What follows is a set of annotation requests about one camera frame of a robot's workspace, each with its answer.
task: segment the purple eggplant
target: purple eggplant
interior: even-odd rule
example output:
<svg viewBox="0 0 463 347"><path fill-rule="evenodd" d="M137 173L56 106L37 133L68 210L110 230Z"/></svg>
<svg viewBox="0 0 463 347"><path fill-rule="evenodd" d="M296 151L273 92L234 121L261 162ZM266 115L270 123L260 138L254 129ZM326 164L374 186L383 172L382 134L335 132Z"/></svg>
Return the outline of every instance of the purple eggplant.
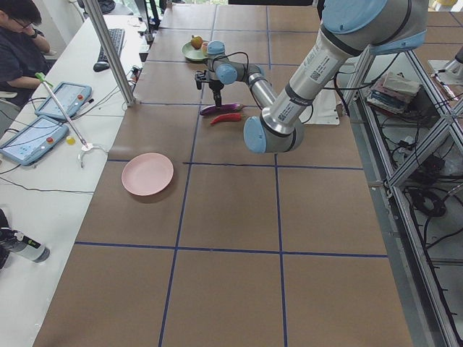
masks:
<svg viewBox="0 0 463 347"><path fill-rule="evenodd" d="M213 114L218 114L218 113L231 113L231 112L238 112L241 111L245 105L242 105L241 103L226 103L223 104L221 107L216 107L215 105L212 106L206 106L200 111L201 116L211 116Z"/></svg>

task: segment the black mouse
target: black mouse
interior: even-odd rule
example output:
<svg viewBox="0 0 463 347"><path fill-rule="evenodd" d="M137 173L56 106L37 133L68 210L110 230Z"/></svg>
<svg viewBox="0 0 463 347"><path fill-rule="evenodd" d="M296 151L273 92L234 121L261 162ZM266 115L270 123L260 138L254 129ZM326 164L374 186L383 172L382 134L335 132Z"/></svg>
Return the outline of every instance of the black mouse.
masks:
<svg viewBox="0 0 463 347"><path fill-rule="evenodd" d="M106 61L97 61L95 65L93 65L94 72L100 72L106 69L109 69L109 63Z"/></svg>

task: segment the black t-shirt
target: black t-shirt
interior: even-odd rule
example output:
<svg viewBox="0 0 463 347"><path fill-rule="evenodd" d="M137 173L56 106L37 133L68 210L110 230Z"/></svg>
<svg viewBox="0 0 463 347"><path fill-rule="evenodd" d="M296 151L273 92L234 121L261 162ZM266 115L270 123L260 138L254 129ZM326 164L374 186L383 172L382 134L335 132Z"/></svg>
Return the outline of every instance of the black t-shirt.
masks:
<svg viewBox="0 0 463 347"><path fill-rule="evenodd" d="M15 88L7 81L22 76L35 77L37 72L47 74L49 69L45 57L31 38L0 27L0 90L17 93L15 98L8 101L22 107L34 90Z"/></svg>

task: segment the red pepper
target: red pepper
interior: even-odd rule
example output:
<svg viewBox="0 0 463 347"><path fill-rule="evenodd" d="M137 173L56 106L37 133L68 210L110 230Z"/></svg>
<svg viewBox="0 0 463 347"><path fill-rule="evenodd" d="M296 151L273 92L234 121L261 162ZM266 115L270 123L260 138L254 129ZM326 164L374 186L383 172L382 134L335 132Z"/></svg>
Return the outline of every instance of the red pepper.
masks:
<svg viewBox="0 0 463 347"><path fill-rule="evenodd" d="M240 113L225 113L221 114L214 118L211 122L211 125L221 123L223 121L241 121L241 114Z"/></svg>

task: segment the white desk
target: white desk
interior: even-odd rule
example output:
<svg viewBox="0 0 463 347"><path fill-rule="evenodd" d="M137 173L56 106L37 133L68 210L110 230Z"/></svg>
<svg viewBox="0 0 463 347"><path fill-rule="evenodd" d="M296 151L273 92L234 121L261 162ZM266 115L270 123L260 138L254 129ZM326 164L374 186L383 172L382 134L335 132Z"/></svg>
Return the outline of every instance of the white desk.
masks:
<svg viewBox="0 0 463 347"><path fill-rule="evenodd" d="M133 19L128 16L106 16L108 27L123 27L126 30L121 63L127 73L133 65L141 66L138 51L142 40L137 28L130 24L136 22ZM61 81L90 85L97 103L116 87L110 69L99 73L93 71L99 50L95 30L87 20L46 79L54 85ZM33 95L34 98L45 96L48 94L43 86ZM88 142L98 143L109 150L125 108L121 93L117 93L77 119L75 125ZM35 118L33 112L33 106L28 104L17 120L29 124ZM21 129L24 126L13 122L12 127ZM11 136L10 133L5 134L1 143ZM36 166L19 167L1 175L29 188L87 193L28 191L0 181L0 208L7 215L10 226L44 243L51 250L50 257L40 264L10 254L4 269L0 270L0 346L33 345L106 162L106 154L94 150L85 154L85 167L80 168L77 155L82 145L77 136L74 137L74 145L60 142ZM0 172L16 166L5 158L2 160Z"/></svg>

